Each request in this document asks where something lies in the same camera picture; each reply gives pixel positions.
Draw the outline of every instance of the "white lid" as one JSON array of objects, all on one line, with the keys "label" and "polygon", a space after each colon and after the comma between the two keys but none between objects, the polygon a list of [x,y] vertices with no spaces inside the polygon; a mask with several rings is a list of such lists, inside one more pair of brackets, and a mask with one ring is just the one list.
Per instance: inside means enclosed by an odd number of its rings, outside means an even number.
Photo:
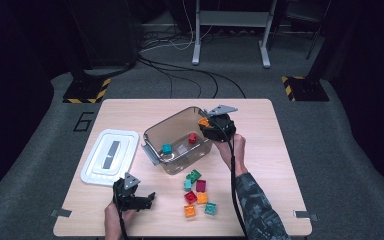
[{"label": "white lid", "polygon": [[112,186],[129,172],[138,143],[137,132],[115,129],[102,131],[83,166],[83,182]]}]

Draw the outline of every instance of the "person's right hand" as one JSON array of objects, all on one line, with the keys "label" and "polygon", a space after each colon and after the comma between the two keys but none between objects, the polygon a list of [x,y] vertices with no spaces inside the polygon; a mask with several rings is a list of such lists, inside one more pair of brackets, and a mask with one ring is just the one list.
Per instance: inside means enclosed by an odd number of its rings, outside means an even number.
[{"label": "person's right hand", "polygon": [[[232,154],[227,142],[213,141],[214,145],[220,151],[221,158],[226,163],[227,167],[232,170]],[[243,173],[247,173],[248,169],[245,167],[245,143],[246,139],[240,134],[235,134],[231,139],[230,143],[233,146],[233,152],[235,155],[235,176],[239,176]]]}]

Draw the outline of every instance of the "sleeve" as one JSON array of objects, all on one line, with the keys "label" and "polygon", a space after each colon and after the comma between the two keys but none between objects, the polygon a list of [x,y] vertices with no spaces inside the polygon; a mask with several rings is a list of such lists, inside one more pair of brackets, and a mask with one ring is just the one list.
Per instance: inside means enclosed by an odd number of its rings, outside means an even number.
[{"label": "sleeve", "polygon": [[291,239],[279,215],[273,210],[251,173],[236,177],[236,192],[248,239]]}]

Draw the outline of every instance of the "hand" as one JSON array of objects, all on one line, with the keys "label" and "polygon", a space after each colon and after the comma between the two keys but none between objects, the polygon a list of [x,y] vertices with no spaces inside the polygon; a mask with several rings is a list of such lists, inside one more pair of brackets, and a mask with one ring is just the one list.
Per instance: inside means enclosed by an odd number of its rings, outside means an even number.
[{"label": "hand", "polygon": [[[241,174],[247,173],[248,169],[245,167],[245,143],[246,139],[239,134],[235,134],[230,140],[232,144],[233,152],[235,155],[235,176],[239,176]],[[227,142],[218,142],[214,141],[214,145],[220,151],[221,158],[226,163],[227,167],[232,170],[231,164],[231,150],[229,147],[229,143]]]},{"label": "hand", "polygon": [[[135,212],[135,210],[122,212],[123,221],[126,228],[132,220]],[[105,239],[121,239],[120,218],[118,217],[117,207],[112,202],[105,208]]]}]

